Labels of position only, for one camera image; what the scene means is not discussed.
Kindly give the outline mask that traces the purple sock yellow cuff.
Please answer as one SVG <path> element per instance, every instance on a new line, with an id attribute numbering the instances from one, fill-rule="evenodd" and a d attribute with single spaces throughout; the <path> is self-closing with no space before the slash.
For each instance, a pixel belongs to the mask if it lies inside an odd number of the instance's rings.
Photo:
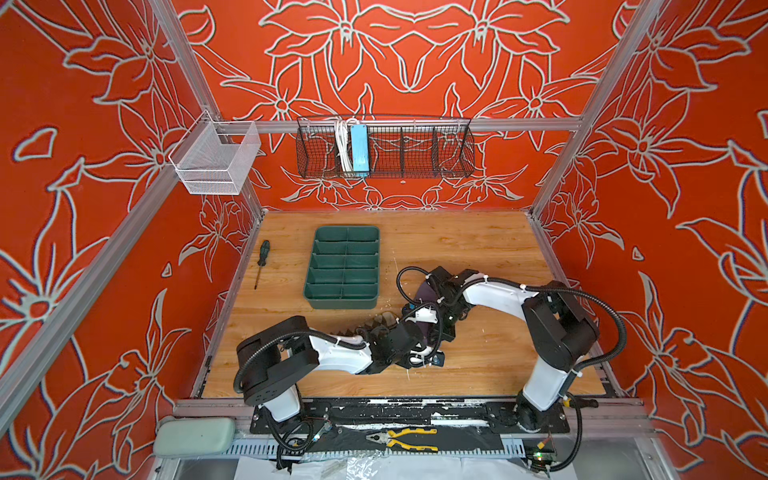
<path id="1" fill-rule="evenodd" d="M 428 302 L 435 302 L 437 300 L 437 294 L 426 282 L 422 282 L 415 294 L 415 300 L 418 305 Z M 434 307 L 423 307 L 419 309 L 412 320 L 419 326 L 422 331 L 427 344 L 432 346 L 437 341 L 437 325 L 438 319 L 436 310 Z"/>

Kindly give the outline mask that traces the green plastic divided tray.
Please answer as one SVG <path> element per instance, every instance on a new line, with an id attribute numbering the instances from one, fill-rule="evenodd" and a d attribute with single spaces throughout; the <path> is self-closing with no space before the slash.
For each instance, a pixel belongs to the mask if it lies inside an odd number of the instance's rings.
<path id="1" fill-rule="evenodd" d="M 316 310 L 369 310 L 380 279 L 380 230 L 323 225 L 315 230 L 303 296 Z"/>

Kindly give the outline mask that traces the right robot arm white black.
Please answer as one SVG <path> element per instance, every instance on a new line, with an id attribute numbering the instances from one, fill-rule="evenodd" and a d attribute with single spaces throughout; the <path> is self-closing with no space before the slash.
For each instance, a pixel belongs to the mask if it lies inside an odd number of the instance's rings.
<path id="1" fill-rule="evenodd" d="M 518 394 L 518 402 L 531 412 L 549 410 L 566 396 L 582 370 L 613 360 L 627 344 L 626 324 L 612 307 L 561 282 L 533 286 L 475 270 L 452 275 L 438 267 L 425 275 L 425 284 L 436 295 L 438 320 L 446 336 L 474 307 L 490 308 L 525 322 L 537 361 Z M 581 305 L 582 299 L 601 308 L 617 329 L 615 346 L 596 357 L 587 355 L 599 339 L 600 330 Z"/>

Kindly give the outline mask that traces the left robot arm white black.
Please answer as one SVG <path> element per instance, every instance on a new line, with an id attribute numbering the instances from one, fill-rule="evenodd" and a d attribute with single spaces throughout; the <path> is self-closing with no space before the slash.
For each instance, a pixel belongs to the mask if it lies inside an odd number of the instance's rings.
<path id="1" fill-rule="evenodd" d="M 246 405 L 278 422 L 302 415 L 298 382 L 315 371 L 377 375 L 391 366 L 441 367 L 445 354 L 435 322 L 378 316 L 340 334 L 293 316 L 243 340 L 236 349 L 233 390 Z"/>

